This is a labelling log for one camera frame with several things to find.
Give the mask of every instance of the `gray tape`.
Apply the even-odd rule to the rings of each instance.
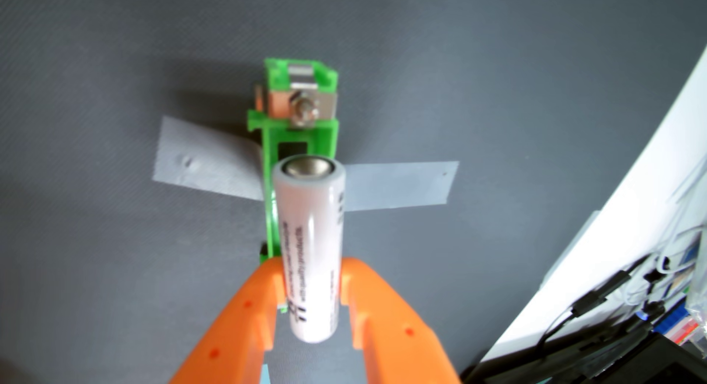
[[[446,204],[459,162],[346,165],[347,211]],[[172,117],[162,129],[152,179],[263,200],[260,146]]]
[[[346,165],[347,211],[447,204],[459,162]]]
[[[260,156],[251,140],[163,117],[152,180],[263,200]]]

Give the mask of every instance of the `battery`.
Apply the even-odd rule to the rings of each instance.
[[[322,342],[339,323],[344,166],[295,155],[273,168],[290,326],[307,343]]]

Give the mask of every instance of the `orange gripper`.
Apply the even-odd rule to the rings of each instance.
[[[258,384],[285,302],[281,257],[264,262],[229,301],[170,384]],[[349,306],[354,349],[369,384],[459,384],[435,333],[364,262],[341,262],[341,304]]]

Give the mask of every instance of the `white wall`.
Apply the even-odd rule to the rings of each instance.
[[[533,346],[571,303],[647,253],[673,217],[677,206],[673,194],[705,155],[707,49],[601,213],[483,360]],[[694,220],[701,220],[703,213],[695,215]],[[601,322],[620,304],[618,298],[610,298],[559,336]]]

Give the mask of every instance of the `gray surface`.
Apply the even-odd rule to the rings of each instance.
[[[256,267],[264,215],[152,182],[160,119],[240,131],[265,56],[340,70],[343,163],[461,162],[447,206],[348,214],[344,252],[463,369],[646,144],[706,3],[0,0],[4,382],[169,379]],[[305,346],[280,325],[273,383],[362,382],[347,330]]]

